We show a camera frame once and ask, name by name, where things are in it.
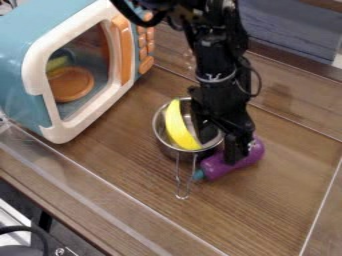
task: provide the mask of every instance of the yellow object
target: yellow object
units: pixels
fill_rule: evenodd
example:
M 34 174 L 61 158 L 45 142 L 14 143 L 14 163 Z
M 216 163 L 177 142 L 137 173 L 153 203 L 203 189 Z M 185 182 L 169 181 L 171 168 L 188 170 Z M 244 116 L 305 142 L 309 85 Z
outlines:
M 187 150 L 199 150 L 201 148 L 185 127 L 179 99 L 173 99 L 165 109 L 165 130 L 169 139 L 180 148 Z

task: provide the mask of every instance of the blue toy microwave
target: blue toy microwave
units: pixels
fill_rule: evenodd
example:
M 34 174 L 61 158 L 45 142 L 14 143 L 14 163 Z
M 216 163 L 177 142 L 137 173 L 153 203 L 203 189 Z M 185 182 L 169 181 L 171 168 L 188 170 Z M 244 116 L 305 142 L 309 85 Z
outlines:
M 0 109 L 65 143 L 150 68 L 153 28 L 130 24 L 108 0 L 28 0 L 0 17 L 0 31 Z

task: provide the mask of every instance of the microwave window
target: microwave window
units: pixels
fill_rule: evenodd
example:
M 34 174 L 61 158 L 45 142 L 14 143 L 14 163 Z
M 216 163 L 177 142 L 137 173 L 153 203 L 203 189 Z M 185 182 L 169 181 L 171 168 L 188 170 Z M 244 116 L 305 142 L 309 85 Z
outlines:
M 58 48 L 46 63 L 46 78 L 65 120 L 108 84 L 109 49 L 101 25 Z

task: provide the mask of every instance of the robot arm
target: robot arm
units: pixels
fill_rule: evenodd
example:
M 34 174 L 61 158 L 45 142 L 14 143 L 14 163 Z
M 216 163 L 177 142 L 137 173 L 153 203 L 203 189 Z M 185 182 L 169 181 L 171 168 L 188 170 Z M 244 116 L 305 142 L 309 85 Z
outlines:
M 253 142 L 253 122 L 247 102 L 260 91 L 260 77 L 243 54 L 248 36 L 243 29 L 237 2 L 232 0 L 137 0 L 133 4 L 155 12 L 142 21 L 124 0 L 110 0 L 118 11 L 138 26 L 155 26 L 164 18 L 183 30 L 196 58 L 196 79 L 189 87 L 192 122 L 201 143 L 212 138 L 213 127 L 224 132 L 224 161 L 233 165 L 248 156 Z M 251 93 L 251 73 L 259 88 Z

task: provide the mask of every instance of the purple object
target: purple object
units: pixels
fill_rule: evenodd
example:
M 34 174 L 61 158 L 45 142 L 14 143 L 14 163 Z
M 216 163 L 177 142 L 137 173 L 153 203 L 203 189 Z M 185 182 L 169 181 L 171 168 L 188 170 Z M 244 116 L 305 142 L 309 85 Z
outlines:
M 200 162 L 200 169 L 196 174 L 197 177 L 203 176 L 208 180 L 215 180 L 219 177 L 221 177 L 225 173 L 231 172 L 232 170 L 236 170 L 239 168 L 247 167 L 256 163 L 264 154 L 264 146 L 261 141 L 255 138 L 255 145 L 252 146 L 252 149 L 249 151 L 249 155 L 244 157 L 239 162 L 236 162 L 233 165 L 227 165 L 223 160 L 223 152 L 217 152 L 211 157 L 205 158 Z

